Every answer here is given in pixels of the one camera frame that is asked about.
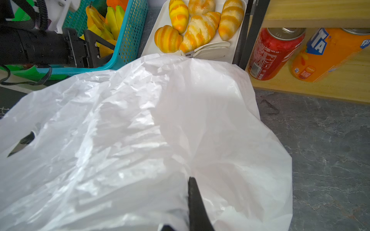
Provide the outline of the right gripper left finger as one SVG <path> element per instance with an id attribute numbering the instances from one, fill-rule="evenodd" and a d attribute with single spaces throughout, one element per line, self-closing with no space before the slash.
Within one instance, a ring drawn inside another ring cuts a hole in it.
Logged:
<path id="1" fill-rule="evenodd" d="M 170 225 L 164 225 L 161 231 L 175 231 Z"/>

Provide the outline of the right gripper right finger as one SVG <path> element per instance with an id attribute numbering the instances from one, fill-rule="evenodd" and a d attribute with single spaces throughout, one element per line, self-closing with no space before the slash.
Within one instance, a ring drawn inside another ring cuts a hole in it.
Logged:
<path id="1" fill-rule="evenodd" d="M 194 177 L 188 180 L 188 208 L 190 231 L 215 231 L 209 220 L 197 181 Z"/>

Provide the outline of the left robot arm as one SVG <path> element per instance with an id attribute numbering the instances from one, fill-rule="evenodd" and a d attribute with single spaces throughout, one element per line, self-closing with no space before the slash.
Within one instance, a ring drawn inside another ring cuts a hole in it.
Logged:
<path id="1" fill-rule="evenodd" d="M 114 44 L 90 30 L 84 31 L 83 39 L 72 28 L 64 28 L 61 34 L 50 31 L 45 1 L 36 1 L 34 5 L 27 1 L 1 1 L 1 67 L 7 72 L 1 85 L 13 85 L 8 82 L 9 65 L 31 64 L 48 68 L 41 80 L 27 82 L 31 86 L 48 81 L 53 65 L 100 67 L 112 57 L 110 54 L 103 57 L 101 47 L 115 49 Z"/>

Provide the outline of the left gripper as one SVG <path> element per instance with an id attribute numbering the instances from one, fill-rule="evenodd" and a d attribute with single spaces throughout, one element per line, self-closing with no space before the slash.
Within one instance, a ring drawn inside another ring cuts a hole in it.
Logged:
<path id="1" fill-rule="evenodd" d="M 77 68 L 96 68 L 112 57 L 102 56 L 100 48 L 115 49 L 90 30 L 81 39 L 72 28 L 64 28 L 63 33 L 49 31 L 48 10 L 45 1 L 36 1 L 31 6 L 27 1 L 17 1 L 17 5 L 30 19 L 17 22 L 17 64 L 63 65 Z"/>

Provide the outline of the white plastic grocery bag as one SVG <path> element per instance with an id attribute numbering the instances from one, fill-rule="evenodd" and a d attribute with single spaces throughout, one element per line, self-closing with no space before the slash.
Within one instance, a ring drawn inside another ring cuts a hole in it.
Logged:
<path id="1" fill-rule="evenodd" d="M 1 119 L 1 230 L 286 231 L 292 158 L 246 71 L 152 54 L 24 96 Z"/>

